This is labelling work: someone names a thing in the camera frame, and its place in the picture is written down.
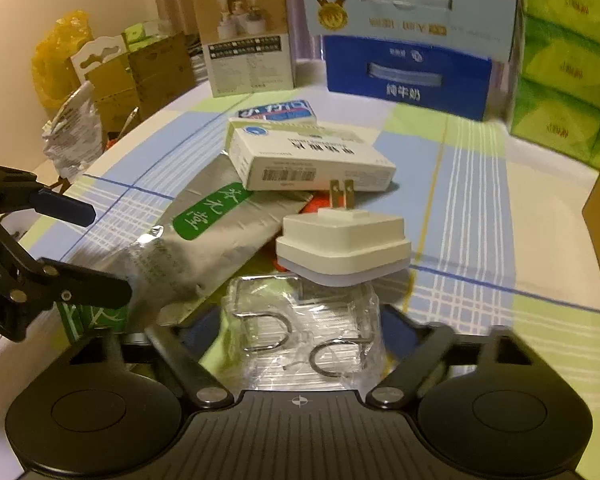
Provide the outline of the silver green leaf pouch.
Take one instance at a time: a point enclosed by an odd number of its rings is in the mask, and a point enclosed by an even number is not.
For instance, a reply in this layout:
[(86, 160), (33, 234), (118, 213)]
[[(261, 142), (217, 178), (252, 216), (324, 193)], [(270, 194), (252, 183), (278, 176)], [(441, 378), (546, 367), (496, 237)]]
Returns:
[(247, 191), (230, 159), (216, 156), (131, 243), (95, 258), (74, 257), (80, 266), (127, 280), (132, 297), (119, 310), (58, 304), (68, 339), (76, 341), (93, 328), (132, 333), (152, 323), (184, 324), (310, 197)]

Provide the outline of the dark blue milk carton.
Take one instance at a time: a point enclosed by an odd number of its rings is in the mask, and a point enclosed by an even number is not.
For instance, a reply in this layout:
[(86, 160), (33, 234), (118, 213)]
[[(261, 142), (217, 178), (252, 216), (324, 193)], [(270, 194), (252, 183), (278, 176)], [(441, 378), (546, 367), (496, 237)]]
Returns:
[(447, 48), (353, 36), (323, 38), (327, 88), (472, 120), (486, 112), (493, 63)]

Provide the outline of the red candy wrapper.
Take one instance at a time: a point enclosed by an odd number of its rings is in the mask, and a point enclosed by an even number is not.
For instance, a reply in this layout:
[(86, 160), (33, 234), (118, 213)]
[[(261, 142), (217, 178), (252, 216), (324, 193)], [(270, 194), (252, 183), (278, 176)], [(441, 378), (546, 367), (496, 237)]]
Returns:
[[(317, 212), (319, 209), (323, 207), (329, 206), (329, 198), (326, 193), (317, 193), (312, 197), (312, 200), (303, 207), (301, 213), (302, 214), (312, 214), (312, 212)], [(271, 260), (273, 268), (277, 272), (286, 272), (287, 269), (282, 266), (278, 260), (275, 253), (275, 240), (271, 240), (268, 244), (265, 245), (263, 249), (265, 255)]]

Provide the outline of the bagged metal hook rack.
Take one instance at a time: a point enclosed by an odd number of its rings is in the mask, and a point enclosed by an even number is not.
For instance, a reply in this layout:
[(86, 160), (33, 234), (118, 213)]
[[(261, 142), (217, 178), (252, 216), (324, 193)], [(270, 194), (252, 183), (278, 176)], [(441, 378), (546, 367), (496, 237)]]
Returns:
[(385, 370), (371, 284), (325, 287), (292, 273), (244, 276), (230, 282), (222, 307), (221, 378), (234, 392), (364, 393)]

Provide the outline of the white Mecobalamin tablet box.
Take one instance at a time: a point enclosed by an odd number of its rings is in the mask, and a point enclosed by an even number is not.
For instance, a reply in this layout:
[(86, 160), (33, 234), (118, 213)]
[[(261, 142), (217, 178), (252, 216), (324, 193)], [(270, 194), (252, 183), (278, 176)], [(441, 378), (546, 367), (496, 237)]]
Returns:
[(384, 192), (396, 165), (355, 132), (309, 122), (232, 118), (225, 151), (248, 191), (326, 191), (350, 180)]

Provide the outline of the yellow plastic bag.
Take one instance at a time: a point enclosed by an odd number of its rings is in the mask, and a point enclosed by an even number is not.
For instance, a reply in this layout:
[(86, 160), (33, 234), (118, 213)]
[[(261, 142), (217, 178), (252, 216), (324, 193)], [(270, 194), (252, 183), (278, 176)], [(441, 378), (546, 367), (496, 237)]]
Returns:
[(53, 29), (35, 47), (31, 60), (33, 87), (47, 114), (55, 114), (79, 88), (71, 58), (91, 40), (93, 33), (88, 14), (75, 10), (58, 18)]

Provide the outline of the blue floss pick box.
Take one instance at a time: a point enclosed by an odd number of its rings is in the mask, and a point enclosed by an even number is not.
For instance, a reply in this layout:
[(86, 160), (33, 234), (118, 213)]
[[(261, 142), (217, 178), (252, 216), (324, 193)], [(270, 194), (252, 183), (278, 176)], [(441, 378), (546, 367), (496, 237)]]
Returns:
[(263, 104), (238, 110), (236, 116), (242, 119), (259, 119), (267, 122), (310, 122), (317, 118), (306, 100), (291, 100)]

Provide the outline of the crumpled silver plastic bag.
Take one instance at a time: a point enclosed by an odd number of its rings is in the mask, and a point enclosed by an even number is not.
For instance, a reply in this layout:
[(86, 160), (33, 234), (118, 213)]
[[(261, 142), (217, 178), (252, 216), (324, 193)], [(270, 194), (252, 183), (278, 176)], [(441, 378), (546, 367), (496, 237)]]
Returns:
[(102, 121), (93, 98), (94, 86), (85, 81), (43, 127), (43, 153), (58, 176), (69, 181), (87, 170), (104, 152)]

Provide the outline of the light blue milk carton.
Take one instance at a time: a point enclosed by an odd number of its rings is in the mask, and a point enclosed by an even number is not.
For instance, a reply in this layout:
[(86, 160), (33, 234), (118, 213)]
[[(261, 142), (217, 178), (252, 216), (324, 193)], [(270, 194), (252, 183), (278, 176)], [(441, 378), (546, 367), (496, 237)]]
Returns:
[(517, 0), (304, 0), (313, 35), (411, 41), (505, 63)]

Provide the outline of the green tissue pack stack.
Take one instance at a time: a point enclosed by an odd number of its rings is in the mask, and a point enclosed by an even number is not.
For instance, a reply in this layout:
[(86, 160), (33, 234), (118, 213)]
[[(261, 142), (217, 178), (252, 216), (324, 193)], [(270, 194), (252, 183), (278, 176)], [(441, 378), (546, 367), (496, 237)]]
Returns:
[(520, 0), (510, 133), (600, 169), (600, 0)]

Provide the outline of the brown cardboard boxes stack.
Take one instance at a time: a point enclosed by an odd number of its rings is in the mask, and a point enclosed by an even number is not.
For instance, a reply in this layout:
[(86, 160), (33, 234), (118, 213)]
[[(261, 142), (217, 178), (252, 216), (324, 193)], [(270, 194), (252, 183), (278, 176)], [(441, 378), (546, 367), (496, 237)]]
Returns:
[(102, 136), (129, 130), (196, 84), (185, 36), (158, 39), (135, 51), (120, 36), (87, 42), (70, 62), (93, 87)]

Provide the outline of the white humidifier product box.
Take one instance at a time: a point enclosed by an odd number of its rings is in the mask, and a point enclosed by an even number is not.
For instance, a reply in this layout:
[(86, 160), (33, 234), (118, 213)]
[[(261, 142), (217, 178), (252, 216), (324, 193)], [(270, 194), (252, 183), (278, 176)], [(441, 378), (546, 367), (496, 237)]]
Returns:
[(194, 0), (212, 94), (294, 88), (287, 0)]

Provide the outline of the white wall plug adapter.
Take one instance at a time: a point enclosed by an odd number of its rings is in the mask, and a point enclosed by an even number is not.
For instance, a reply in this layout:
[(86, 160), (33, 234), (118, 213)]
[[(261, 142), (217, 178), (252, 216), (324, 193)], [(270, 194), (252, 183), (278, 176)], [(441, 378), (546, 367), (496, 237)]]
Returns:
[(347, 287), (402, 271), (412, 243), (404, 219), (354, 206), (351, 180), (329, 182), (329, 206), (283, 220), (276, 240), (278, 262), (327, 287)]

